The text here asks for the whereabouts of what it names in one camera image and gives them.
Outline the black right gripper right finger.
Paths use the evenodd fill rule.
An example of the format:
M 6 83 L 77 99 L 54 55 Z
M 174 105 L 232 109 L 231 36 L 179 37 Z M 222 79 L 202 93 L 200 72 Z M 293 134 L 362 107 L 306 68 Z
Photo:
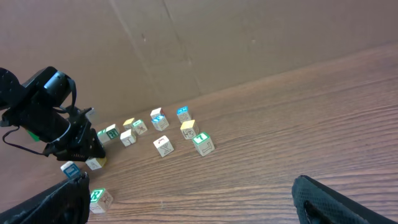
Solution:
M 292 198 L 301 224 L 397 224 L 306 175 L 294 180 Z

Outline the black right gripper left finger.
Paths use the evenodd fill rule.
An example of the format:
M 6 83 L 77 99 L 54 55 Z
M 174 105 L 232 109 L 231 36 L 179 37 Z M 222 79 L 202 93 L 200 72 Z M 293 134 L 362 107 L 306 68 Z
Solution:
M 2 224 L 86 224 L 90 214 L 90 178 L 84 172 L 65 179 L 1 213 Z

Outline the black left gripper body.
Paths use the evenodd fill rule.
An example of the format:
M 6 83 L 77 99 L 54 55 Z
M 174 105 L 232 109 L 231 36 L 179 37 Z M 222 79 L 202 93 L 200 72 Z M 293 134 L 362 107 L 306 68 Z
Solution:
M 1 100 L 1 126 L 23 127 L 35 134 L 47 145 L 40 153 L 43 156 L 55 155 L 66 148 L 72 141 L 78 139 L 85 130 L 90 130 L 90 114 L 93 108 L 72 110 L 56 110 L 46 102 L 34 99 L 18 103 Z

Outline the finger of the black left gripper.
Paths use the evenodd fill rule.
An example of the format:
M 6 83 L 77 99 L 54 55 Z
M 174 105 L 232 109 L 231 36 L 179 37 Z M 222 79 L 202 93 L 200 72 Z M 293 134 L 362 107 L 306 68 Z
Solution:
M 80 161 L 85 162 L 87 159 L 105 158 L 106 153 L 104 146 L 97 136 L 94 128 L 85 130 L 78 139 L 69 143 L 66 148 L 55 154 L 58 161 Z

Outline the green R wooden block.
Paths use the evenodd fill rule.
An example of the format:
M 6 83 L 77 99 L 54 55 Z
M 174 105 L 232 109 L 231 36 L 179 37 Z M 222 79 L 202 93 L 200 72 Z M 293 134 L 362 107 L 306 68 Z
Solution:
M 90 210 L 93 213 L 106 213 L 113 202 L 113 197 L 105 188 L 94 189 L 90 195 Z

